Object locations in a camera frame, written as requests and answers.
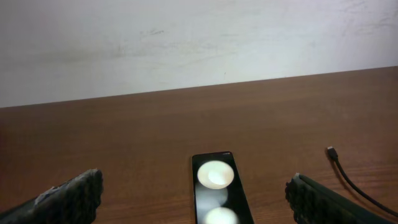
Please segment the black smartphone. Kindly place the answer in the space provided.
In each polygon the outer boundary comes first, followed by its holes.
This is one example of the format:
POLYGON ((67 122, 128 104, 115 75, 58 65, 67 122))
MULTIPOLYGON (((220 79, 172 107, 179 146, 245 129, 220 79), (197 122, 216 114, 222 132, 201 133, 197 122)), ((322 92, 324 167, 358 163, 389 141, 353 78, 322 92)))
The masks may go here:
POLYGON ((192 156, 197 224, 254 224, 232 152, 192 156))

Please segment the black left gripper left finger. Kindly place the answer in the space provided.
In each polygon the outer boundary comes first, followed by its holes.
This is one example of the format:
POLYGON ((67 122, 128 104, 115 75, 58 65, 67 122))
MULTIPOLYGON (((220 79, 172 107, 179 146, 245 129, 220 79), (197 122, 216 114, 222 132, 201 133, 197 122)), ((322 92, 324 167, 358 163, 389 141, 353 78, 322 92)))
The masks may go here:
POLYGON ((90 169, 1 213, 3 224, 93 223, 101 204, 103 175, 90 169))

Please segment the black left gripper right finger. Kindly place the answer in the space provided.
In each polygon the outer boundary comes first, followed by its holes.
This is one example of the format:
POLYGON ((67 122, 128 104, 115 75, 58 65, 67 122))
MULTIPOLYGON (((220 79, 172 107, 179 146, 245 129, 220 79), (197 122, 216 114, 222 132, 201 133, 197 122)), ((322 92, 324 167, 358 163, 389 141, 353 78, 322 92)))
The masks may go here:
POLYGON ((285 198, 298 224, 392 224, 299 173, 286 183, 285 198))

